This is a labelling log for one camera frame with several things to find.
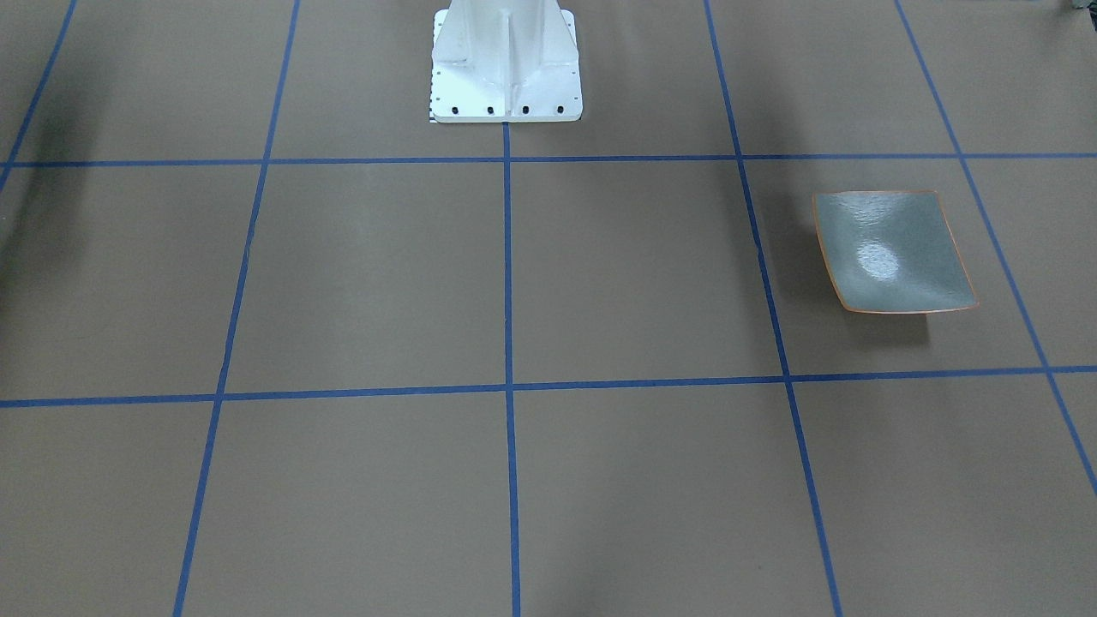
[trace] gray plate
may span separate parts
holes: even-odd
[[[818,193],[813,210],[823,259],[847,310],[937,313],[979,304],[937,193]]]

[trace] gray square tile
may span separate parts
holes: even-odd
[[[229,388],[502,382],[502,217],[499,165],[271,169]]]
[[[516,124],[516,155],[733,152],[704,4],[565,0],[561,7],[575,13],[583,119]]]
[[[1097,460],[1097,374],[1055,375],[1089,462]]]
[[[226,404],[190,615],[510,615],[500,394]]]
[[[208,404],[0,411],[0,614],[170,614],[208,422]]]
[[[891,2],[713,4],[745,153],[952,152]]]
[[[1097,363],[1097,160],[970,165],[1049,361]]]
[[[964,150],[1097,152],[1085,11],[1067,0],[903,4]]]
[[[828,615],[781,385],[519,393],[523,615]]]
[[[262,156],[292,2],[80,2],[21,160]]]
[[[1040,363],[958,161],[751,161],[747,169],[793,372]],[[939,193],[980,305],[932,315],[845,311],[815,234],[812,194],[921,189]]]
[[[780,373],[735,165],[513,168],[520,381]]]
[[[15,170],[0,399],[212,392],[257,173]]]
[[[1042,375],[796,391],[846,615],[1093,615],[1097,500]]]
[[[501,156],[495,124],[430,123],[440,0],[302,3],[279,157]]]
[[[0,160],[15,143],[68,10],[68,0],[0,1]]]

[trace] plate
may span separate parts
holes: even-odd
[[[979,305],[934,191],[816,193],[815,231],[848,311],[923,314]]]

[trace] grid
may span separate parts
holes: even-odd
[[[240,258],[239,274],[233,302],[233,310],[229,317],[228,330],[225,336],[224,358],[220,366],[217,386],[214,392],[201,392],[192,394],[166,394],[166,395],[138,395],[138,396],[89,396],[89,397],[57,397],[57,399],[22,399],[0,401],[0,408],[31,408],[47,406],[97,406],[97,405],[129,405],[129,404],[162,404],[162,403],[208,403],[212,404],[208,433],[205,449],[201,462],[201,472],[194,496],[193,513],[186,537],[185,552],[180,570],[179,585],[176,596],[173,614],[183,614],[184,601],[188,590],[188,581],[191,569],[191,561],[194,554],[194,546],[199,537],[200,523],[202,518],[203,498],[205,495],[206,481],[208,478],[211,462],[215,452],[215,441],[217,437],[217,426],[220,416],[222,405],[225,402],[236,401],[276,401],[295,399],[337,399],[337,397],[369,397],[369,396],[414,396],[414,395],[437,395],[456,393],[494,392],[502,393],[506,397],[506,419],[507,419],[507,447],[508,447],[508,476],[510,494],[510,546],[511,546],[511,590],[512,610],[517,616],[521,613],[521,576],[520,576],[520,534],[518,516],[518,457],[514,430],[514,393],[532,391],[552,390],[597,390],[597,389],[646,389],[646,388],[682,388],[682,386],[712,386],[712,385],[745,385],[745,384],[783,384],[788,399],[789,411],[795,430],[796,442],[803,467],[803,475],[811,509],[813,513],[816,534],[818,538],[822,561],[825,568],[826,580],[829,587],[830,601],[836,616],[842,615],[842,605],[838,588],[837,579],[832,565],[829,548],[827,542],[824,515],[819,505],[819,500],[815,490],[815,482],[812,471],[808,445],[804,437],[801,425],[800,412],[796,402],[798,383],[808,382],[837,382],[837,381],[873,381],[873,380],[913,380],[913,379],[941,379],[941,378],[963,378],[977,379],[995,375],[1043,375],[1052,396],[1061,412],[1065,428],[1070,433],[1071,439],[1077,451],[1079,463],[1088,476],[1090,486],[1097,494],[1097,475],[1095,475],[1090,459],[1083,446],[1082,439],[1072,419],[1067,404],[1060,392],[1056,375],[1070,373],[1097,373],[1097,364],[1052,364],[1044,352],[1043,345],[1037,333],[1028,308],[1022,298],[1021,291],[1014,278],[1007,255],[998,240],[994,224],[983,203],[980,189],[975,182],[969,166],[970,160],[976,159],[1097,159],[1097,152],[1093,153],[1070,153],[1070,152],[1030,152],[1030,153],[969,153],[965,152],[953,130],[952,122],[946,110],[945,103],[938,93],[934,77],[923,56],[916,33],[911,25],[904,10],[902,0],[893,0],[894,8],[902,21],[903,27],[925,77],[926,86],[932,94],[940,120],[948,133],[953,146],[950,153],[864,153],[864,154],[841,154],[841,153],[805,153],[805,154],[746,154],[739,141],[739,133],[736,126],[734,112],[734,97],[728,80],[724,71],[724,59],[720,49],[720,36],[713,19],[710,0],[702,0],[704,12],[708,19],[709,34],[711,38],[712,53],[715,60],[716,75],[723,96],[724,108],[727,116],[727,130],[734,154],[732,155],[627,155],[627,156],[513,156],[511,154],[510,127],[504,124],[501,127],[502,155],[498,157],[377,157],[377,158],[276,158],[272,156],[274,138],[279,123],[279,112],[282,103],[282,94],[286,82],[286,76],[291,65],[293,54],[294,35],[297,26],[297,19],[301,12],[302,0],[292,2],[292,16],[290,19],[289,32],[285,37],[285,45],[281,61],[280,76],[273,103],[270,109],[269,128],[267,132],[265,146],[261,157],[245,159],[161,159],[161,160],[76,160],[76,161],[19,161],[18,156],[27,131],[34,119],[35,110],[42,100],[43,92],[49,80],[50,72],[56,64],[58,54],[61,51],[69,25],[72,21],[73,12],[78,0],[70,0],[65,13],[56,43],[49,55],[49,59],[42,72],[37,88],[31,99],[30,105],[23,117],[19,133],[13,146],[3,164],[2,175],[0,175],[0,191],[3,190],[11,171],[26,168],[95,168],[95,167],[215,167],[215,166],[247,166],[256,167],[259,170],[259,179],[255,190],[255,199],[251,206],[251,214],[245,240],[244,254]],[[781,332],[781,322],[778,315],[778,307],[773,299],[773,291],[770,281],[770,269],[767,265],[767,257],[764,250],[758,221],[755,213],[755,203],[750,190],[750,182],[747,172],[747,161],[759,160],[871,160],[871,159],[943,159],[955,160],[963,169],[964,177],[971,190],[972,197],[979,209],[979,213],[985,225],[987,236],[994,247],[1000,268],[1008,281],[1010,292],[1016,301],[1017,308],[1024,319],[1028,336],[1032,347],[1039,358],[1039,366],[1014,366],[981,369],[957,369],[957,370],[926,370],[926,371],[883,371],[883,372],[842,372],[842,373],[795,373],[790,369],[784,339]],[[734,161],[737,167],[739,180],[743,186],[744,199],[747,207],[747,215],[750,221],[750,231],[757,250],[758,268],[761,274],[762,285],[766,293],[767,307],[772,327],[773,344],[780,361],[780,374],[762,375],[730,375],[722,378],[683,378],[683,379],[649,379],[649,380],[607,380],[607,381],[553,381],[553,382],[521,382],[514,379],[513,369],[513,307],[512,307],[512,237],[511,237],[511,170],[514,165],[522,164],[552,164],[552,162],[632,162],[632,161]],[[504,193],[504,238],[505,238],[505,381],[502,383],[475,383],[442,386],[405,386],[405,388],[363,388],[363,389],[338,389],[338,390],[308,390],[308,391],[265,391],[265,392],[231,392],[227,389],[229,367],[233,359],[233,348],[239,321],[240,307],[242,304],[245,289],[249,270],[250,247],[256,234],[256,224],[260,216],[263,202],[263,191],[267,182],[268,171],[271,166],[317,166],[317,165],[449,165],[449,164],[496,164],[502,168],[502,193]]]

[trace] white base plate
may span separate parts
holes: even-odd
[[[434,14],[434,41],[449,9]],[[575,15],[561,10],[575,36]],[[518,85],[514,109],[506,108],[502,87],[476,79],[471,68],[433,65],[430,121],[442,123],[574,122],[583,115],[583,89],[577,66],[545,66]]]

